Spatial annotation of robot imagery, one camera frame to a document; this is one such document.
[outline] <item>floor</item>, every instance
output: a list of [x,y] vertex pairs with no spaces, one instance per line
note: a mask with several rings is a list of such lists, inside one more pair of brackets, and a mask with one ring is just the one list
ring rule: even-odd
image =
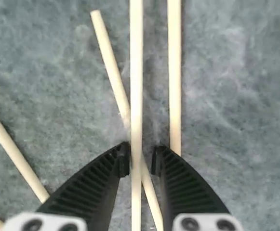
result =
[[[0,121],[49,193],[128,140],[89,11],[129,92],[129,1],[0,0]],[[182,156],[246,231],[280,231],[280,1],[184,0]],[[168,144],[167,11],[144,0],[144,155]],[[158,179],[154,178],[158,190]],[[40,202],[0,146],[0,218]],[[130,178],[110,230],[130,230]],[[144,231],[154,223],[143,196]]]

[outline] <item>screw hole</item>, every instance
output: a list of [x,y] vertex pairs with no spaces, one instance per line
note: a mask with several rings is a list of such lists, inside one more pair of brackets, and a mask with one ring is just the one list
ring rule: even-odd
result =
[[182,226],[187,231],[197,231],[197,230],[199,230],[199,224],[193,218],[184,218],[182,220]]
[[66,224],[59,229],[59,231],[78,231],[78,227],[75,224]]
[[22,231],[38,231],[42,226],[40,219],[33,219],[28,221],[22,228]]
[[228,220],[219,220],[217,222],[217,226],[219,230],[224,230],[224,231],[235,231],[236,228],[232,224],[232,222],[229,222]]

